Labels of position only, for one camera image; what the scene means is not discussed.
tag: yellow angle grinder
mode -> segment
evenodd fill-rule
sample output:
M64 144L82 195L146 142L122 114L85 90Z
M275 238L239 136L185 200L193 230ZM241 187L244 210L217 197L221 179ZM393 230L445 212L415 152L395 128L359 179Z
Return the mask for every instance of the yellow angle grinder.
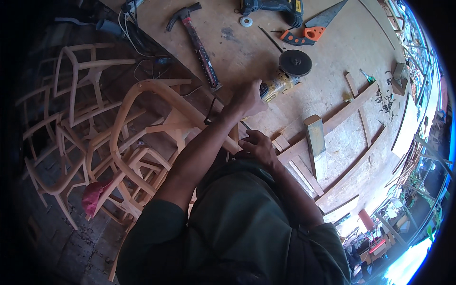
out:
M292 89L299 78L307 75L312 69L311 58L298 50L287 50L279 57L279 68L275 78L262 82L259 94L265 102L269 102L285 90Z

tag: hand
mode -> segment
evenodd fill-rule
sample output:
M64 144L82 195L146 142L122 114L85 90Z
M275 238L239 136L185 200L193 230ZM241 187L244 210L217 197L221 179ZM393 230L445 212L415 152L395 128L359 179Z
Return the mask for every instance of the hand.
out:
M227 110L237 112L239 119L267 110L268 104L259 95L261 82L261 79L257 79L246 84L240 93L233 96Z
M245 151L250 152L267 170L277 165L279 159L275 154L271 140L258 130L246 130L249 137L238 142Z

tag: hammer handle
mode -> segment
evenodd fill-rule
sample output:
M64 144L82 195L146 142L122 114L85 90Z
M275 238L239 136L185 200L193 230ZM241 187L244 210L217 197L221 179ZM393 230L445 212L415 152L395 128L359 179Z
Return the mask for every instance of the hammer handle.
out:
M187 17L185 19L182 19L182 23L184 24L188 31L188 34L190 35L192 44L195 47L195 51L198 55L198 59L206 74L206 78L209 81L211 91L218 90L222 85L218 81L217 75L215 75L215 70L212 67L211 59L209 58L209 55L207 54L206 50L204 49L204 46L201 43L201 40L197 35L197 31L195 30L195 27L192 24L192 20L190 19L190 17Z

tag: hammer head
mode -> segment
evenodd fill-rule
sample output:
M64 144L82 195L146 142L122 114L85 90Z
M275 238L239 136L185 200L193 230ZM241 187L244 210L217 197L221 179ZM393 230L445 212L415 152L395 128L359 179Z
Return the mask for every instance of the hammer head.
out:
M195 10L201 9L201 4L200 2L197 2L189 7L184 7L177 11L176 13L173 14L171 17L170 21L168 22L168 25L166 26L167 31L171 31L172 27L174 26L174 23L179 19L183 20L185 18L190 17L190 12L193 12Z

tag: cordless drill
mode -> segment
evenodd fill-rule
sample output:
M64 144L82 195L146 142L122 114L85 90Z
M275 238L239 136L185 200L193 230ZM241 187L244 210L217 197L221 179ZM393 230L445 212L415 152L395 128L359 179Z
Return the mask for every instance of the cordless drill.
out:
M302 0L241 0L239 12L242 15L248 16L258 10L282 11L285 21L292 28L299 28L302 25Z

